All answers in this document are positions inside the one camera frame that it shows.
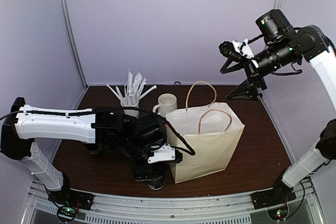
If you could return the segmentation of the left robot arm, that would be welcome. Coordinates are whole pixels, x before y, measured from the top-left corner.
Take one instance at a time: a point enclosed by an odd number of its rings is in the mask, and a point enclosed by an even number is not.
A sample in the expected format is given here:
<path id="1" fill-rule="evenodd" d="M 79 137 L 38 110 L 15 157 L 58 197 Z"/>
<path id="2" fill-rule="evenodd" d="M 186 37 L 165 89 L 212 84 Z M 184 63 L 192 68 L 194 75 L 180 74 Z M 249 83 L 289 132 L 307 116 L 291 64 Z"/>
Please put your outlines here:
<path id="1" fill-rule="evenodd" d="M 38 138 L 78 141 L 93 154 L 102 149 L 119 151 L 133 161 L 136 181 L 145 181 L 153 190 L 164 185 L 165 162 L 154 156 L 166 146 L 166 132 L 163 118 L 153 112 L 144 111 L 143 117 L 137 118 L 122 108 L 42 109 L 19 97 L 2 121 L 1 152 L 23 162 L 64 205 L 75 201 L 75 192 L 70 189 L 69 177 L 42 153 Z"/>

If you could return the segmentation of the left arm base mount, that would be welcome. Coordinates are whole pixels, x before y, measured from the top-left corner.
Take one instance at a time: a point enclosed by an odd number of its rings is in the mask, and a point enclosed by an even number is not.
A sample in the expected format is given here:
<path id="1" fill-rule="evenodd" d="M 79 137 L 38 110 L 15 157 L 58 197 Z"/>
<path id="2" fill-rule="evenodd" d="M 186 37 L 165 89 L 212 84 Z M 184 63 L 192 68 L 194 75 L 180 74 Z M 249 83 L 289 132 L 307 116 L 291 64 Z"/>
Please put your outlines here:
<path id="1" fill-rule="evenodd" d="M 50 191 L 46 190 L 48 200 L 57 208 L 56 216 L 64 223 L 74 221 L 77 217 L 81 217 L 81 210 L 91 210 L 94 195 L 76 190 Z"/>

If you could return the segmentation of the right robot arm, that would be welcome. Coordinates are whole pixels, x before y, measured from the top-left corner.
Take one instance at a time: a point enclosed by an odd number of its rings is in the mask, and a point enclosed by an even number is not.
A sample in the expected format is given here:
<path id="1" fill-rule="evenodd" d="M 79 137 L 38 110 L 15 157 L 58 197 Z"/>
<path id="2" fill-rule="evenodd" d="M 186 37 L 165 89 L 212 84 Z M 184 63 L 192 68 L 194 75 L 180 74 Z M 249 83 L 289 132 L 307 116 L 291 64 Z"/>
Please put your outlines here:
<path id="1" fill-rule="evenodd" d="M 293 27 L 284 13 L 272 9 L 255 21 L 261 34 L 253 39 L 224 41 L 219 52 L 226 57 L 222 74 L 244 70 L 246 80 L 227 95 L 227 100 L 258 100 L 266 90 L 265 76 L 280 76 L 279 69 L 306 61 L 315 75 L 313 91 L 321 91 L 335 109 L 335 46 L 316 25 Z M 335 159 L 335 120 L 327 123 L 312 147 L 283 171 L 268 198 L 279 204 L 292 189 L 320 167 Z"/>

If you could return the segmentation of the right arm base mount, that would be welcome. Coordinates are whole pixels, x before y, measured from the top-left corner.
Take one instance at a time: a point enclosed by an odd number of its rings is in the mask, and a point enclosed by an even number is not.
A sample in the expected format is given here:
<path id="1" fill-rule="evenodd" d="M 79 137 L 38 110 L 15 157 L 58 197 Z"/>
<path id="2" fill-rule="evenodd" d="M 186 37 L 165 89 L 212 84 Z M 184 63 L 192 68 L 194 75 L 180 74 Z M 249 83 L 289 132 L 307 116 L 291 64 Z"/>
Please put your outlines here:
<path id="1" fill-rule="evenodd" d="M 256 191 L 251 194 L 254 209 L 266 209 L 268 217 L 274 221 L 284 221 L 289 216 L 288 202 L 295 200 L 292 191 L 283 192 L 280 189 Z"/>

